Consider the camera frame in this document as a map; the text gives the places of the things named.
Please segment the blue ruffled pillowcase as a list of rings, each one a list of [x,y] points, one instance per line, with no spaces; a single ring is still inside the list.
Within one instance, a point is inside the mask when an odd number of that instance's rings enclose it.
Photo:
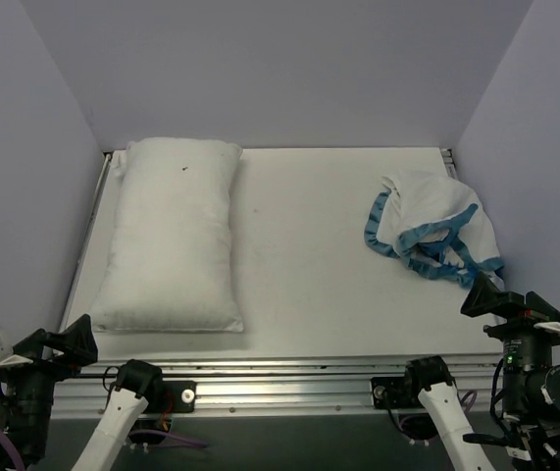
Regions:
[[[410,170],[387,174],[382,186],[364,229],[370,249],[428,280],[469,289],[484,274],[504,287],[493,225],[469,186]]]

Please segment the white pillow insert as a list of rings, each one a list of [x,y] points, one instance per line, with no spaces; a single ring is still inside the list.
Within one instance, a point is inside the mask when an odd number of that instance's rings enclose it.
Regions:
[[[242,332],[229,228],[241,154],[212,139],[128,144],[107,267],[89,309],[98,330]]]

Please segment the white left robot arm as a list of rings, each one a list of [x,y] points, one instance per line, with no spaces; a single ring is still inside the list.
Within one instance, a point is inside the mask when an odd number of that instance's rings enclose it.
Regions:
[[[61,333],[38,329],[16,344],[0,331],[0,470],[26,470],[44,458],[56,386],[97,359],[87,314]],[[112,467],[138,417],[162,403],[161,382],[152,364],[130,360],[119,368],[76,470]]]

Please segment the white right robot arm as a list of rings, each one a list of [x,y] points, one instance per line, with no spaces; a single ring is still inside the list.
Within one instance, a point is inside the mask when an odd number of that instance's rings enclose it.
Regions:
[[[474,432],[438,356],[407,364],[400,383],[404,398],[428,412],[457,470],[491,469],[484,452],[490,445],[504,448],[517,470],[560,470],[560,365],[552,360],[553,347],[560,345],[560,311],[533,291],[501,290],[484,274],[476,276],[460,311],[502,320],[484,327],[502,344],[489,401],[500,436]]]

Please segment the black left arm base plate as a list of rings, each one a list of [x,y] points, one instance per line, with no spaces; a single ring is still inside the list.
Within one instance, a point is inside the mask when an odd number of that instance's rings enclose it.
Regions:
[[[158,411],[187,414],[195,410],[197,384],[189,380],[166,381],[161,388]]]

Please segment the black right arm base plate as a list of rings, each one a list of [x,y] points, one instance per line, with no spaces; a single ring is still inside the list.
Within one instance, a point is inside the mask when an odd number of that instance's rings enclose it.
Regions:
[[[402,376],[373,377],[371,398],[377,410],[421,409],[418,391]]]

